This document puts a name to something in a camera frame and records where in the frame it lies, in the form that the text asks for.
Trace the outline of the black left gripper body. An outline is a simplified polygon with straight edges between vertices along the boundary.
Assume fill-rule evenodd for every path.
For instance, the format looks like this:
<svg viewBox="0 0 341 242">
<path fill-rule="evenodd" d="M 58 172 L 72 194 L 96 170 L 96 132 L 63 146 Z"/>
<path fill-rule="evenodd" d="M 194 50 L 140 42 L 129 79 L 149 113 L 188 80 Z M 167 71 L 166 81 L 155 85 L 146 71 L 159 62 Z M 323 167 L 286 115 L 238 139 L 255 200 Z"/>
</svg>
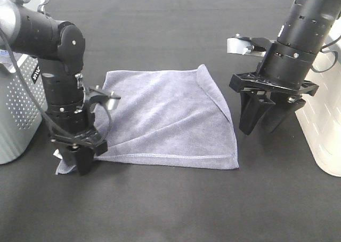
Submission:
<svg viewBox="0 0 341 242">
<path fill-rule="evenodd" d="M 58 132 L 54 128 L 49 130 L 50 140 L 53 144 L 55 144 L 56 150 L 58 152 L 57 156 L 59 157 L 65 157 L 68 152 L 78 150 L 81 147 L 93 150 L 94 154 L 99 156 L 108 150 L 106 141 L 107 135 L 108 130 L 106 130 L 104 133 L 100 133 L 95 128 L 90 128 L 85 133 L 78 135 L 65 135 L 61 132 Z"/>
</svg>

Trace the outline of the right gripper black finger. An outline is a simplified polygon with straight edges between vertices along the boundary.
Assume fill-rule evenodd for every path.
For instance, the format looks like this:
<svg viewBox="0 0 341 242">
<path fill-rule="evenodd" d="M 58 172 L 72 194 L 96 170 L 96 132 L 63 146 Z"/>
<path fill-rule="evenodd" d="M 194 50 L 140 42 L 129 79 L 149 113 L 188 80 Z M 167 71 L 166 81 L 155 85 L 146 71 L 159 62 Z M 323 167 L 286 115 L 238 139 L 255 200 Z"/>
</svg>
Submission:
<svg viewBox="0 0 341 242">
<path fill-rule="evenodd" d="M 289 98 L 275 99 L 275 105 L 266 113 L 266 132 L 272 133 L 289 115 L 304 107 L 306 101 L 296 99 L 293 102 Z"/>
<path fill-rule="evenodd" d="M 241 114 L 239 129 L 245 134 L 249 135 L 259 119 L 273 106 L 275 102 L 266 96 L 261 91 L 242 91 L 241 97 Z"/>
</svg>

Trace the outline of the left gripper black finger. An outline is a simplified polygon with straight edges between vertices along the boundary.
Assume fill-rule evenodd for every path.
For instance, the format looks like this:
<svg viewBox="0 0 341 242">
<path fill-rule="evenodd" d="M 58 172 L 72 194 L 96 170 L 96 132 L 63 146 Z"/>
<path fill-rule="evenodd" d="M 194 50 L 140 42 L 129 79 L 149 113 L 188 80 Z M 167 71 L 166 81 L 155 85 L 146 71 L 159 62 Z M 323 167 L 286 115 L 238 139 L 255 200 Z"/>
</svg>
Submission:
<svg viewBox="0 0 341 242">
<path fill-rule="evenodd" d="M 94 159 L 93 150 L 87 147 L 78 147 L 77 149 L 72 149 L 72 156 L 78 173 L 80 175 L 88 174 L 92 168 Z"/>
<path fill-rule="evenodd" d="M 56 150 L 54 156 L 62 159 L 68 167 L 75 167 L 76 162 L 71 148 L 66 144 L 56 144 Z"/>
</svg>

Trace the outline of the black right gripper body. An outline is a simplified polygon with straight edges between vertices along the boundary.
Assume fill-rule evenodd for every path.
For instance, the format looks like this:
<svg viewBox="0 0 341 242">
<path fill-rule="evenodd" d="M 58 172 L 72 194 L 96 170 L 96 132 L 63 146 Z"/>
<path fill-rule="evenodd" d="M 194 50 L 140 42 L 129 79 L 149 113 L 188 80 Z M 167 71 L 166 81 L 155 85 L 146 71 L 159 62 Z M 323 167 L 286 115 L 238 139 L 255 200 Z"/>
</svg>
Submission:
<svg viewBox="0 0 341 242">
<path fill-rule="evenodd" d="M 298 101 L 303 94 L 314 96 L 319 88 L 317 84 L 308 80 L 303 81 L 299 89 L 277 85 L 255 72 L 233 74 L 229 87 L 238 93 L 251 92 L 253 95 L 257 95 L 258 92 L 281 93 L 287 96 L 288 103 Z"/>
</svg>

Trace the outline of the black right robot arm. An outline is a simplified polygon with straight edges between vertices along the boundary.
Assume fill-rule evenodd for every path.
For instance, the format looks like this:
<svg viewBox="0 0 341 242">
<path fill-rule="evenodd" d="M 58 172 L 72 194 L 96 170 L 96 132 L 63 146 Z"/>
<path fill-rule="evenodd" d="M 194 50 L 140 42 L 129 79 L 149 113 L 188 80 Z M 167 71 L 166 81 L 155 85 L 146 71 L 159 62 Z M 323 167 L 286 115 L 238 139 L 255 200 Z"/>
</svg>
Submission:
<svg viewBox="0 0 341 242">
<path fill-rule="evenodd" d="M 240 130 L 248 135 L 257 123 L 273 132 L 290 114 L 304 107 L 303 94 L 315 95 L 307 81 L 319 53 L 329 53 L 326 38 L 340 18 L 340 0 L 294 0 L 278 37 L 236 35 L 227 52 L 261 57 L 254 72 L 234 74 L 230 88 L 241 96 Z"/>
</svg>

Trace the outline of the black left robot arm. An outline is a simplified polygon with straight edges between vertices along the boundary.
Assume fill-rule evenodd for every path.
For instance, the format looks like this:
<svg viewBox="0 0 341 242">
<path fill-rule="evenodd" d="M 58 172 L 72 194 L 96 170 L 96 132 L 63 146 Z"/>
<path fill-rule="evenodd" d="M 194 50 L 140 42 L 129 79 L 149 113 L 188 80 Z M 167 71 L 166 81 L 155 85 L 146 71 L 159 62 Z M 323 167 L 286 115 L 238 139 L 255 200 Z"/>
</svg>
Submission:
<svg viewBox="0 0 341 242">
<path fill-rule="evenodd" d="M 106 108 L 116 97 L 83 85 L 85 38 L 72 22 L 26 7 L 29 0 L 1 0 L 1 49 L 38 61 L 47 109 L 40 113 L 51 142 L 80 175 L 90 172 L 95 156 L 108 150 L 106 134 L 94 125 L 93 104 Z"/>
</svg>

